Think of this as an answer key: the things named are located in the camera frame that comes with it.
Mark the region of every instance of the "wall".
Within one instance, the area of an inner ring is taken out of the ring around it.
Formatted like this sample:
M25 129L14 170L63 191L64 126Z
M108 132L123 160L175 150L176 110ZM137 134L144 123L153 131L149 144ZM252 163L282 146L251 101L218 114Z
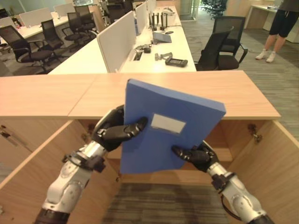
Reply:
M5 8L11 14L24 12L19 0L0 0L0 8Z
M27 12L40 8L49 8L54 12L54 6L65 4L65 0L20 0Z

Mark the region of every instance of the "chair backrest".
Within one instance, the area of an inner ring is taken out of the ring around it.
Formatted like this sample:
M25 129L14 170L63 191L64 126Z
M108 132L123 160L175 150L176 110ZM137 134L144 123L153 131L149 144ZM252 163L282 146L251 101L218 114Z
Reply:
M196 65L197 70L214 70L218 67L220 49L232 29L233 27L226 31L212 33L205 49L201 51L201 57Z
M13 26L0 28L0 36L10 45L14 50L16 60L22 55L31 52L30 44L22 37L22 35ZM28 50L17 50L21 48L28 48Z
M68 13L67 14L69 25L73 33L76 33L82 27L82 21L79 13Z
M55 26L53 20L48 20L42 22L43 35L47 43L54 49L56 49L57 45L59 47L63 44L62 40L59 38L56 33Z
M240 46L241 36L244 29L245 17L240 16L217 16L213 33L221 32L227 27L234 27L223 44L223 50L235 54Z
M111 23L114 23L114 20L117 20L126 14L122 4L107 5L107 9Z
M93 23L92 15L90 14L88 6L75 6L75 11L80 14L83 24Z

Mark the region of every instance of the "open cabinet door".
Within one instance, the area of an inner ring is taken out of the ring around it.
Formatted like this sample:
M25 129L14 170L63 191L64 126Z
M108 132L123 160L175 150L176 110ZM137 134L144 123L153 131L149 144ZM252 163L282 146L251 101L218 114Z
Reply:
M299 223L299 143L278 121L265 122L258 134L263 140L251 140L228 170L237 173L274 223Z
M48 187L58 177L61 159L85 144L81 139L83 133L85 130L77 120L67 121L0 184L0 205L4 210L1 224L35 221ZM93 173L69 223L100 223L119 188L117 173L107 161L105 164L102 173Z

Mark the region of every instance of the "desk partition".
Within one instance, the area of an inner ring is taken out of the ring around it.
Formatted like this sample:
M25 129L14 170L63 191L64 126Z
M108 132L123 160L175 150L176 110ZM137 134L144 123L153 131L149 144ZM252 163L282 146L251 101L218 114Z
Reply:
M97 40L107 71L118 71L136 41L133 11L125 14L100 32L97 35Z
M40 25L41 22L51 20L52 15L49 8L42 8L20 14L20 18L26 27Z
M136 8L136 19L138 31L141 33L147 23L147 11L146 11L146 2L142 3Z
M0 19L0 27L13 26L15 28L14 22L10 17L5 17Z
M54 10L58 13L59 17L67 16L68 13L75 12L75 8L72 3L54 6Z

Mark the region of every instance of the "blue binder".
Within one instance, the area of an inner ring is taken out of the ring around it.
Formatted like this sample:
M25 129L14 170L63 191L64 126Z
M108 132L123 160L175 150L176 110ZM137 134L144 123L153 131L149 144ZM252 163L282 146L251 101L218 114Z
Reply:
M180 169L184 161L171 146L199 145L226 113L223 103L134 79L127 83L124 112L125 124L143 116L149 121L140 135L123 142L122 174Z

